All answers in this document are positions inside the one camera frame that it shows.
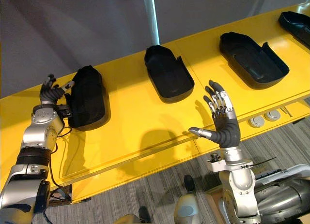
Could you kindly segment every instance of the yellow surface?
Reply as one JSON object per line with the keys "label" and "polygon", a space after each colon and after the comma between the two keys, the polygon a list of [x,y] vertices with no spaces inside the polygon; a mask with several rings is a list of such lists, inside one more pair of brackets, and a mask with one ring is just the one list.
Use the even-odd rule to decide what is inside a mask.
{"label": "yellow surface", "polygon": [[[175,163],[169,161],[167,165],[189,159],[189,155],[197,156],[198,149],[201,152],[213,150],[216,146],[204,148],[199,142],[196,142],[198,148],[191,145],[183,149],[180,147],[183,145],[178,145],[192,139],[190,134],[184,133],[189,127],[213,123],[209,110],[202,103],[204,86],[209,79],[224,86],[240,121],[309,96],[310,50],[277,22],[282,11],[296,9],[297,6],[247,18],[165,44],[175,56],[182,56],[195,81],[192,94],[174,104],[165,104],[159,99],[144,65],[145,51],[96,66],[109,92],[111,118],[101,128],[73,131],[58,140],[59,150],[52,157],[56,182],[67,185],[124,167],[140,158],[143,161],[155,153],[160,154],[157,158],[160,162],[165,162],[170,160],[171,149],[178,157],[173,158]],[[302,12],[310,15],[310,8]],[[260,44],[268,41],[290,67],[289,74],[266,90],[248,88],[227,66],[218,49],[220,35],[232,30],[248,34]],[[59,83],[72,77],[73,74],[64,76]],[[31,122],[30,112],[39,103],[39,88],[36,86],[0,100],[1,187],[16,162],[23,132]],[[120,184],[120,179],[111,178],[111,183]]]}
{"label": "yellow surface", "polygon": [[[304,101],[294,102],[286,106],[286,108],[290,111],[292,117],[279,109],[278,111],[281,114],[281,118],[273,122],[265,120],[265,125],[261,128],[251,127],[248,121],[241,122],[241,139],[245,140],[254,135],[262,134],[294,120],[310,115],[310,107]],[[186,151],[186,149],[194,149],[195,145],[198,146],[199,152],[195,151],[193,152],[193,155],[190,155],[189,151]],[[72,202],[79,202],[85,198],[94,196],[106,190],[118,187],[130,181],[145,177],[149,174],[161,171],[165,168],[177,165],[181,162],[217,149],[217,144],[204,138],[198,138],[194,141],[188,141],[151,156],[124,164],[121,167],[117,167],[99,175],[73,183]]]}

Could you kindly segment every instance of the silver metal joint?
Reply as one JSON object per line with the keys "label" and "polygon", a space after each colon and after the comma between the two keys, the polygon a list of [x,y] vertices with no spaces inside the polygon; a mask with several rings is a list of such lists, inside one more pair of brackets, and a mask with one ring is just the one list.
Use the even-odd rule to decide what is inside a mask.
{"label": "silver metal joint", "polygon": [[52,151],[62,129],[63,122],[53,108],[38,109],[32,116],[31,125],[24,132],[21,148],[33,147]]}

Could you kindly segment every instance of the gray carpet floor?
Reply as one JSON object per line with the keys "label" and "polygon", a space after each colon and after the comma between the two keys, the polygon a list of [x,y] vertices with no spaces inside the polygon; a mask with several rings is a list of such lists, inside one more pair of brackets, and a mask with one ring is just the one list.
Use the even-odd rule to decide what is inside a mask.
{"label": "gray carpet floor", "polygon": [[[276,159],[253,169],[260,173],[285,169],[296,164],[310,164],[310,118],[297,124],[287,124],[240,143],[244,154],[254,163],[276,156]],[[204,191],[220,183],[217,174],[207,170],[208,155],[171,167],[119,188],[94,196],[91,201],[62,207],[48,208],[47,216],[54,224],[111,224],[118,218],[146,206],[153,223],[172,224],[174,206],[186,193],[183,177],[190,174],[195,181],[204,224],[216,224]],[[33,224],[46,223],[42,214]]]}

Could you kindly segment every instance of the black cable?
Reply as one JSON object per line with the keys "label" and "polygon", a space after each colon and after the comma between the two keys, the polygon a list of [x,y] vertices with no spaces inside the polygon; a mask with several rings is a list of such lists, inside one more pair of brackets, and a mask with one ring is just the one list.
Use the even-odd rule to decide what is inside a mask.
{"label": "black cable", "polygon": [[[65,135],[69,134],[69,133],[72,131],[72,128],[71,128],[71,127],[65,127],[65,128],[70,128],[70,130],[69,130],[67,133],[65,133],[65,134],[63,134],[63,135],[59,135],[59,136],[57,136],[57,137],[64,137]],[[56,149],[55,149],[51,154],[54,154],[54,153],[58,150],[58,144],[57,144],[57,142],[55,143],[55,145],[56,145]],[[60,186],[60,185],[59,185],[58,183],[56,183],[55,180],[54,180],[54,175],[53,175],[53,170],[52,170],[52,159],[49,160],[49,170],[50,170],[50,177],[51,177],[51,179],[52,179],[52,182],[58,187],[58,188],[56,188],[54,191],[52,191],[51,194],[49,195],[50,197],[53,197],[53,194],[54,194],[58,189],[62,188],[62,186]]]}
{"label": "black cable", "polygon": [[66,200],[66,199],[62,199],[62,198],[59,198],[59,197],[56,197],[56,196],[53,196],[53,195],[50,195],[49,197],[53,197],[53,198],[55,198],[57,200],[61,200],[61,201],[65,201]]}
{"label": "black cable", "polygon": [[48,224],[53,224],[47,217],[47,214],[45,213],[45,210],[43,211],[43,217],[45,219],[45,221],[48,223]]}
{"label": "black cable", "polygon": [[70,126],[66,126],[65,128],[69,128],[70,130],[67,133],[65,133],[65,134],[57,136],[57,138],[64,137],[64,136],[66,136],[67,134],[69,134],[72,131],[72,128]]}
{"label": "black cable", "polygon": [[50,177],[52,179],[52,182],[58,186],[58,188],[62,188],[62,186],[60,186],[59,184],[57,184],[54,180],[54,176],[53,176],[53,171],[52,171],[52,159],[49,160],[49,170],[50,170]]}
{"label": "black cable", "polygon": [[270,160],[273,160],[273,159],[275,159],[275,158],[276,158],[276,157],[273,157],[273,158],[271,158],[271,159],[269,159],[269,160],[265,160],[265,161],[260,162],[260,163],[257,163],[257,164],[245,165],[245,166],[241,166],[241,167],[242,167],[242,168],[254,167],[254,166],[257,166],[257,165],[266,163],[266,162],[268,162],[268,161],[270,161]]}
{"label": "black cable", "polygon": [[54,154],[54,153],[58,150],[58,145],[57,145],[57,143],[55,143],[55,145],[56,145],[56,149],[55,149],[51,154]]}

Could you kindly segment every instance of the black plastic tray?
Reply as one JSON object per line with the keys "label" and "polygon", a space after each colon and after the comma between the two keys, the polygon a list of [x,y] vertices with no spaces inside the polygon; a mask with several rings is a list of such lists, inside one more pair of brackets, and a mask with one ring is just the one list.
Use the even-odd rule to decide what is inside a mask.
{"label": "black plastic tray", "polygon": [[110,118],[109,95],[102,83],[101,74],[92,66],[78,70],[72,79],[75,84],[71,95],[65,94],[72,115],[69,126],[89,131],[104,125]]}
{"label": "black plastic tray", "polygon": [[221,35],[220,51],[232,69],[252,89],[265,89],[288,74],[288,66],[264,43],[235,32]]}
{"label": "black plastic tray", "polygon": [[182,58],[174,57],[172,51],[160,45],[146,50],[144,62],[158,96],[165,103],[178,102],[191,94],[194,80]]}
{"label": "black plastic tray", "polygon": [[281,13],[279,23],[284,29],[310,49],[310,17],[288,11]]}

